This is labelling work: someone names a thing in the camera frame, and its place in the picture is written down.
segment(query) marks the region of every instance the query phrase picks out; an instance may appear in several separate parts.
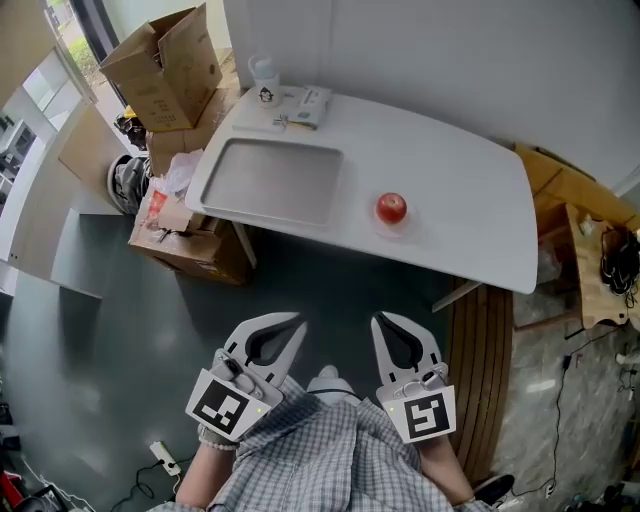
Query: cardboard box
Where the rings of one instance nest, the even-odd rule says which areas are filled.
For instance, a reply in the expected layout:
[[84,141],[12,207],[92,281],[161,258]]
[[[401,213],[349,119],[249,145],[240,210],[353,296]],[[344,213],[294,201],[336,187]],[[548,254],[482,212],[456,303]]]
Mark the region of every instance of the cardboard box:
[[148,131],[193,128],[222,79],[206,5],[150,21],[102,61]]
[[214,132],[240,97],[239,87],[217,89],[192,130],[147,132],[147,149],[153,175],[166,174],[176,153],[191,153],[206,148]]
[[154,192],[150,190],[151,194],[145,195],[136,216],[129,239],[131,247],[174,272],[234,285],[248,281],[251,265],[231,222],[204,217],[201,226],[196,229],[189,227],[184,233],[160,229],[150,221]]

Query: black cable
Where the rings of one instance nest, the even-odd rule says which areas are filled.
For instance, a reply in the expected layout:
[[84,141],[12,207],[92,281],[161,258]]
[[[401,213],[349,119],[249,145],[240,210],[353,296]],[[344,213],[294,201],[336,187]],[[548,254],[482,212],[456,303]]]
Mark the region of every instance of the black cable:
[[[620,381],[620,386],[618,386],[618,393],[622,393],[623,391],[635,390],[634,384],[634,376],[638,373],[637,370],[634,369],[635,365],[631,366],[630,370],[626,368],[620,368],[620,372],[618,373],[618,380]],[[629,374],[629,384],[625,384],[623,377],[625,374]]]
[[581,345],[577,349],[569,352],[568,355],[564,356],[564,359],[562,360],[562,375],[560,377],[560,389],[558,390],[558,396],[556,397],[556,409],[558,410],[558,416],[556,418],[556,441],[553,445],[553,475],[551,476],[551,478],[548,478],[539,487],[536,487],[534,489],[529,489],[524,492],[517,493],[514,491],[512,487],[511,494],[513,494],[513,496],[515,496],[516,498],[519,498],[520,496],[524,496],[525,494],[530,494],[532,492],[541,491],[542,489],[547,487],[549,484],[553,484],[553,487],[555,488],[556,484],[558,483],[558,480],[556,477],[558,474],[558,445],[560,444],[560,420],[562,417],[562,411],[560,410],[560,399],[562,398],[562,391],[564,390],[564,377],[567,374],[567,370],[571,367],[571,357],[573,356],[573,354],[575,354],[576,352],[580,352],[583,348],[590,345],[594,341],[600,340],[602,338],[606,338],[610,334],[613,334],[614,332],[622,329],[622,327],[623,325],[619,325],[618,327],[611,329],[609,332],[603,334],[602,336],[598,336],[597,338],[590,339],[585,344]]
[[145,484],[144,482],[140,481],[140,474],[143,471],[149,471],[157,466],[161,466],[164,463],[164,461],[162,460],[158,460],[155,464],[151,465],[151,466],[146,466],[144,468],[140,468],[138,469],[138,471],[136,471],[136,483],[133,487],[131,487],[131,489],[129,489],[129,495],[125,498],[122,498],[120,501],[118,501],[113,507],[111,507],[111,512],[113,512],[114,510],[116,510],[120,505],[133,500],[133,494],[134,492],[137,490],[139,490],[142,494],[144,494],[147,498],[149,498],[150,500],[152,500],[153,498],[156,497],[155,493],[153,492],[153,489],[149,486],[149,484]]
[[[193,458],[196,456],[195,452],[191,457],[187,457],[186,459],[181,459],[181,460],[177,460],[175,461],[175,463],[170,463],[168,464],[169,467],[174,467],[176,465],[180,465],[184,462],[190,462],[191,460],[193,460]],[[155,493],[153,492],[153,489],[151,488],[151,486],[149,486],[149,484],[146,484],[144,482],[140,481],[140,475],[142,474],[143,471],[150,471],[155,467],[161,466],[162,464],[164,464],[163,460],[159,460],[157,461],[155,464],[153,464],[152,466],[146,466],[144,468],[140,468],[138,469],[138,471],[136,471],[136,483],[133,485],[133,487],[131,487],[131,489],[129,489],[129,495],[125,498],[122,498],[120,501],[118,501],[113,507],[111,507],[110,512],[114,512],[114,510],[116,510],[120,505],[131,501],[133,499],[133,494],[134,492],[137,490],[139,490],[144,496],[146,496],[147,498],[149,498],[150,500],[152,500],[153,498],[156,497]]]

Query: power strip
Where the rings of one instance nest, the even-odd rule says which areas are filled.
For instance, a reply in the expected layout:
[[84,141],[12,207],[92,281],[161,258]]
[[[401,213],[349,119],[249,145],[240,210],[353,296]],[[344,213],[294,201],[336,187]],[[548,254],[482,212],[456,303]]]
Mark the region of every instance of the power strip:
[[175,459],[169,453],[169,450],[164,446],[162,441],[156,441],[149,446],[153,454],[158,460],[162,461],[162,467],[169,473],[169,476],[176,476],[180,474],[180,466],[176,464]]

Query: white wall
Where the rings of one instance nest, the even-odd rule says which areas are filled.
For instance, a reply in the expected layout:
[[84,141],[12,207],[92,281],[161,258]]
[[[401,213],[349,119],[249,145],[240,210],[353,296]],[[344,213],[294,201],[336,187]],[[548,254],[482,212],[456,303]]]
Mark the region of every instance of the white wall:
[[632,0],[225,0],[225,8],[243,85],[246,59],[266,50],[286,82],[541,145],[609,187],[640,164]]
[[[113,30],[123,41],[148,20],[200,5],[204,0],[104,0]],[[222,0],[206,0],[207,25],[214,48],[229,48],[229,31]]]

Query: checkered shirt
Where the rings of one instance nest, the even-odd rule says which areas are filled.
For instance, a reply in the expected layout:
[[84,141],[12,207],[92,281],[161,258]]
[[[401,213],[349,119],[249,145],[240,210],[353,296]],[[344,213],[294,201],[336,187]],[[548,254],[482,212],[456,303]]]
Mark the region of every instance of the checkered shirt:
[[[368,399],[329,407],[287,377],[286,398],[246,436],[209,512],[454,510],[420,472],[386,414]],[[455,508],[491,510],[482,502]],[[153,512],[202,512],[165,503]]]

